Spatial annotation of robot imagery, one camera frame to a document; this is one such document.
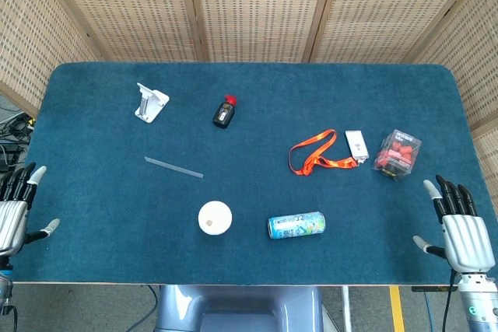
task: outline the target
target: blue carpet surface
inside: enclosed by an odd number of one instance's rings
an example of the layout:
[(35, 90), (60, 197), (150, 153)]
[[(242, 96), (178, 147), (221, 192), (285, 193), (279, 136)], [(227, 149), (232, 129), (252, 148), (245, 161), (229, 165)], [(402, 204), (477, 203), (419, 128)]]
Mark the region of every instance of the blue carpet surface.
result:
[[(136, 82), (170, 96), (154, 122), (135, 117)], [(237, 95), (227, 129), (212, 124)], [(370, 159), (296, 176), (289, 148), (325, 129), (324, 155), (349, 156), (361, 130)], [(398, 182), (372, 170), (393, 129), (423, 141)], [(316, 147), (296, 150), (298, 166)], [(204, 173), (199, 179), (144, 156)], [(75, 63), (58, 67), (30, 146), (48, 170), (30, 229), (55, 234), (23, 248), (18, 281), (171, 284), (443, 284), (445, 261), (420, 251), (443, 239), (423, 179), (440, 173), (474, 194), (493, 245), (496, 219), (451, 73), (438, 65)], [(207, 236), (198, 211), (220, 200), (230, 229)], [(271, 240), (269, 217), (321, 211), (321, 235)]]

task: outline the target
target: white usb drive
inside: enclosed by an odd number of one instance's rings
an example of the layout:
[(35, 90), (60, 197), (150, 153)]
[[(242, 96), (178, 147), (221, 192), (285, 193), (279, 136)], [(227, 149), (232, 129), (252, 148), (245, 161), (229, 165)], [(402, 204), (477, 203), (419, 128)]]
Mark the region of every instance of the white usb drive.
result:
[(346, 131), (345, 137), (348, 140), (351, 156), (358, 161), (364, 163), (368, 159), (368, 150), (366, 149), (365, 140), (360, 130)]

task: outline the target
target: robotic hand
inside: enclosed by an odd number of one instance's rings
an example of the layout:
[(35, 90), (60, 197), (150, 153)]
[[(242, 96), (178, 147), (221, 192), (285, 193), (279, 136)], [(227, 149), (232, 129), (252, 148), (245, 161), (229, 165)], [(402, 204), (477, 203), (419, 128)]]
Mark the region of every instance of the robotic hand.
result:
[(9, 314), (14, 309), (9, 305), (12, 297), (12, 265), (9, 258), (16, 255), (24, 244), (32, 243), (49, 236), (55, 231), (59, 219), (54, 219), (40, 231), (26, 233), (28, 214), (30, 213), (37, 185), (47, 171), (42, 166), (31, 175), (35, 167), (29, 164), (25, 169), (7, 173), (0, 178), (0, 315)]
[(413, 240), (425, 253), (448, 261), (452, 269), (450, 286), (457, 274), (461, 277), (458, 291), (469, 330), (498, 331), (498, 292), (494, 280), (486, 277), (495, 265), (486, 224), (477, 215), (472, 196), (465, 187), (456, 187), (439, 175), (436, 180), (442, 196), (429, 180), (424, 180), (423, 184), (443, 229), (444, 248), (431, 245), (420, 236), (413, 236)]

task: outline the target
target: clear plastic box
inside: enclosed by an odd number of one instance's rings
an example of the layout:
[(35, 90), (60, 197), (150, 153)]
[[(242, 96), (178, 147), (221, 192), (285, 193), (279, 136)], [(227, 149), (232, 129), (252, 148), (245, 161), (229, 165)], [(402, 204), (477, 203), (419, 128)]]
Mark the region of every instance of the clear plastic box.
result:
[(398, 180), (412, 172), (421, 145), (419, 139), (394, 130), (382, 141), (373, 168)]

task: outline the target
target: white ball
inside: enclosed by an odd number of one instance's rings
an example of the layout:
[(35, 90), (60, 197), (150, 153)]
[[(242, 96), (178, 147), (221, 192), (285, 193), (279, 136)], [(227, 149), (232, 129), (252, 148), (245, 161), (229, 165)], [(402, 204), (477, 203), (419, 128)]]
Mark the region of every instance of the white ball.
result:
[(221, 201), (210, 201), (199, 211), (199, 227), (208, 235), (221, 235), (232, 224), (232, 211)]

